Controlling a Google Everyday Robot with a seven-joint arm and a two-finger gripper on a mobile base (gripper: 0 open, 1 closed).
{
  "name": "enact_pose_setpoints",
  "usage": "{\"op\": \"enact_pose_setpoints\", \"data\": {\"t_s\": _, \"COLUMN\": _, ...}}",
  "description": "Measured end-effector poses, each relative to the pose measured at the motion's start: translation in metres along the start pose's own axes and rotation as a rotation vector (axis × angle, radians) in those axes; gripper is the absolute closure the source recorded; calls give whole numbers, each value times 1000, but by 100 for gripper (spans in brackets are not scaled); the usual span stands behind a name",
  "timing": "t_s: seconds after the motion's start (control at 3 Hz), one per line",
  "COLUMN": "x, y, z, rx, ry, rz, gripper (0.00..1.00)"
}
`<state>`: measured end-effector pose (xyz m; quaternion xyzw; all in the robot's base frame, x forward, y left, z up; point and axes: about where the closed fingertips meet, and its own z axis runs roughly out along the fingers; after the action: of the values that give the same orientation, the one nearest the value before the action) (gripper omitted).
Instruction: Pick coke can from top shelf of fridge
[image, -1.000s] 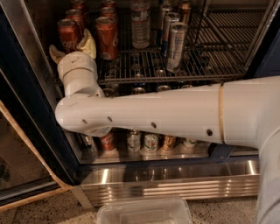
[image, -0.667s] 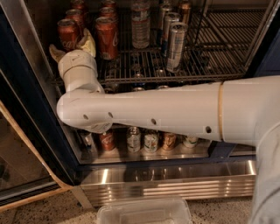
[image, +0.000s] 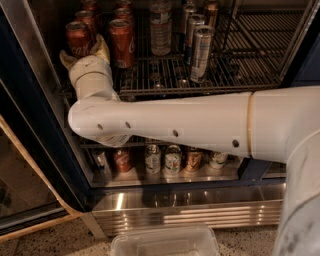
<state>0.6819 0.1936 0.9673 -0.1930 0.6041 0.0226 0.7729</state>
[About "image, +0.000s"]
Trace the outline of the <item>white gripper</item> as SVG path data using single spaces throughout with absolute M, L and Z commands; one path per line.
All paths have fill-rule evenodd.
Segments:
M 108 64 L 110 51 L 102 35 L 96 35 L 96 43 L 90 54 L 91 56 L 78 60 L 61 50 L 59 58 L 63 66 L 69 70 L 69 78 L 78 97 L 111 97 L 113 79 Z

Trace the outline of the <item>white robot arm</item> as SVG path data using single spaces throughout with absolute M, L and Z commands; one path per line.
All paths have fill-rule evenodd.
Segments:
M 320 87 L 123 102 L 110 52 L 99 38 L 88 56 L 59 54 L 77 95 L 71 129 L 109 147 L 131 136 L 282 162 L 287 179 L 272 256 L 320 256 Z

